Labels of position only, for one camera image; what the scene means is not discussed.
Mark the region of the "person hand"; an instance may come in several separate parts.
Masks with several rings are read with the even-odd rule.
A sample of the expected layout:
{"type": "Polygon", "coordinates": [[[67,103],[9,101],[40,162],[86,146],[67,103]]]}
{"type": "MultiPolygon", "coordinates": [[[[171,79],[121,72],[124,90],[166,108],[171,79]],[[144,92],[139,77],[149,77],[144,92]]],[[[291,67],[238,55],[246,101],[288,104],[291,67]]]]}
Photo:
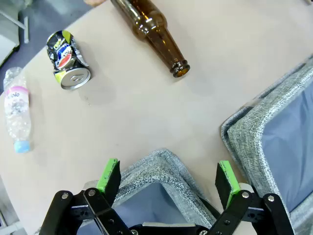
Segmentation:
{"type": "Polygon", "coordinates": [[[104,3],[106,0],[84,0],[84,2],[92,7],[97,7],[104,3]]]}

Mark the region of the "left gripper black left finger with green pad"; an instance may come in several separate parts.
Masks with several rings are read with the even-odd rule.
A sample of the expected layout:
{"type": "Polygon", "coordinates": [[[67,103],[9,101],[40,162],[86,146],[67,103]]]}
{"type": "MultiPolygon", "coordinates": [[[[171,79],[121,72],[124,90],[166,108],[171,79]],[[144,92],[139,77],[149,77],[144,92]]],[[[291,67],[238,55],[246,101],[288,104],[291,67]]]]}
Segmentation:
{"type": "Polygon", "coordinates": [[[76,195],[67,190],[54,195],[39,234],[75,235],[85,220],[93,220],[103,235],[131,235],[112,208],[120,183],[120,161],[109,159],[96,187],[76,195]]]}

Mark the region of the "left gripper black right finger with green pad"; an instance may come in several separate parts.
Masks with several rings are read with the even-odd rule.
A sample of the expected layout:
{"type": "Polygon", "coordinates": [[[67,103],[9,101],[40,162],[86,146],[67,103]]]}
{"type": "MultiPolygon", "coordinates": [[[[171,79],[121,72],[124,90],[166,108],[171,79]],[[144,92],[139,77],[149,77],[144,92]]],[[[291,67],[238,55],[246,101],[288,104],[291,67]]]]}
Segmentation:
{"type": "Polygon", "coordinates": [[[250,222],[258,235],[293,235],[289,217],[279,195],[241,189],[229,161],[217,164],[215,186],[223,213],[209,230],[209,235],[231,235],[242,221],[250,222]]]}

